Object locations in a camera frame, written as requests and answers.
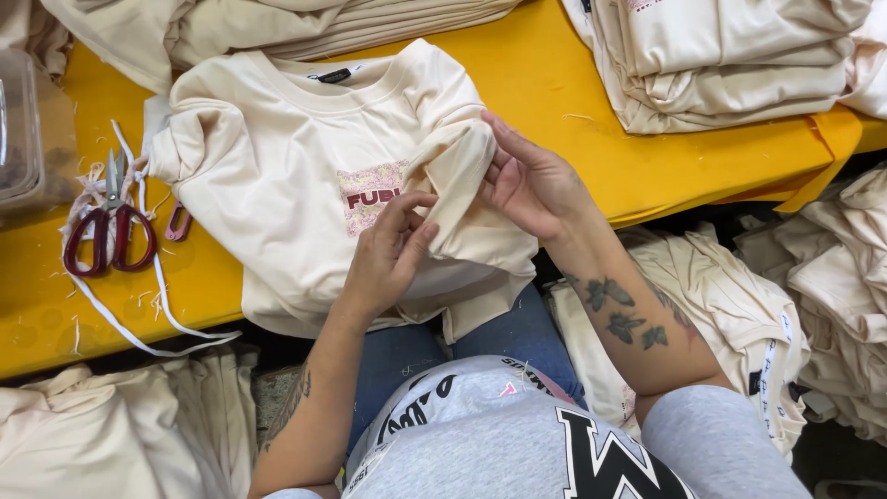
yellow table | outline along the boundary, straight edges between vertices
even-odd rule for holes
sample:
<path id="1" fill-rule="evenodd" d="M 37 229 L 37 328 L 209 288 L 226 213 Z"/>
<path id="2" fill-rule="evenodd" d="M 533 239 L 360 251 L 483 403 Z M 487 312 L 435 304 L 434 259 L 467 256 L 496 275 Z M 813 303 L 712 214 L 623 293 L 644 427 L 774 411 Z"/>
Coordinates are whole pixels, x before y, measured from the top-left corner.
<path id="1" fill-rule="evenodd" d="M 614 226 L 725 199 L 810 199 L 818 193 L 818 184 L 827 182 L 857 146 L 860 150 L 887 147 L 887 123 L 860 119 L 843 107 L 812 118 L 729 130 L 627 136 L 610 109 L 592 54 L 578 40 L 558 0 L 537 0 L 500 21 L 427 39 L 466 67 L 491 109 L 527 137 L 572 162 Z M 389 55 L 407 43 L 337 59 Z M 77 141 L 80 155 L 85 156 L 82 170 L 91 162 L 104 161 L 108 147 L 116 147 L 111 118 L 122 124 L 127 140 L 138 148 L 147 91 L 81 44 L 70 54 L 61 85 L 77 103 Z M 149 180 L 148 205 L 153 206 L 168 191 L 160 182 Z M 173 314 L 192 328 L 241 317 L 241 265 L 196 223 L 184 242 L 164 241 L 161 232 L 171 205 L 167 201 L 157 210 L 154 229 L 161 247 L 175 253 L 160 253 Z M 66 297 L 74 284 L 60 274 L 64 270 L 57 232 L 66 212 L 61 207 L 36 225 L 0 233 L 4 269 L 0 377 L 130 346 L 82 293 Z M 88 282 L 121 323 L 143 341 L 176 334 L 162 314 L 155 320 L 154 309 L 146 304 L 158 290 L 151 270 L 111 271 Z M 145 292 L 149 294 L 138 306 L 137 297 Z M 81 340 L 75 353 L 78 323 Z"/>

person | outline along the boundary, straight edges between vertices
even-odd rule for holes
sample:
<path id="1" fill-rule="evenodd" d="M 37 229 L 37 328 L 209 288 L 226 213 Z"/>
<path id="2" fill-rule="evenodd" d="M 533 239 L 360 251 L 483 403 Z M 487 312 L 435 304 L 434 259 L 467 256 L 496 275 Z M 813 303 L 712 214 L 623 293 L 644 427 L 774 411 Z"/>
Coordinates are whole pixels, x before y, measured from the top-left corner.
<path id="1" fill-rule="evenodd" d="M 643 445 L 586 410 L 538 293 L 452 347 L 427 325 L 365 334 L 438 228 L 392 199 L 259 450 L 249 497 L 810 497 L 688 317 L 640 274 L 573 168 L 489 111 L 479 195 L 542 241 L 637 393 Z"/>

plastic container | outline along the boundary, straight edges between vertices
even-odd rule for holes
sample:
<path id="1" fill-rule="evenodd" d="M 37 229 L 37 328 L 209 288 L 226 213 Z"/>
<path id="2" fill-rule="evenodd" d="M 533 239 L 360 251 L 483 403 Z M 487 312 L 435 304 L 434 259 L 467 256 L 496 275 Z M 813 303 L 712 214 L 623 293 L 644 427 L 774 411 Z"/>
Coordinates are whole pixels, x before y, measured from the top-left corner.
<path id="1" fill-rule="evenodd" d="M 0 226 L 79 193 L 74 107 L 25 52 L 0 51 Z"/>

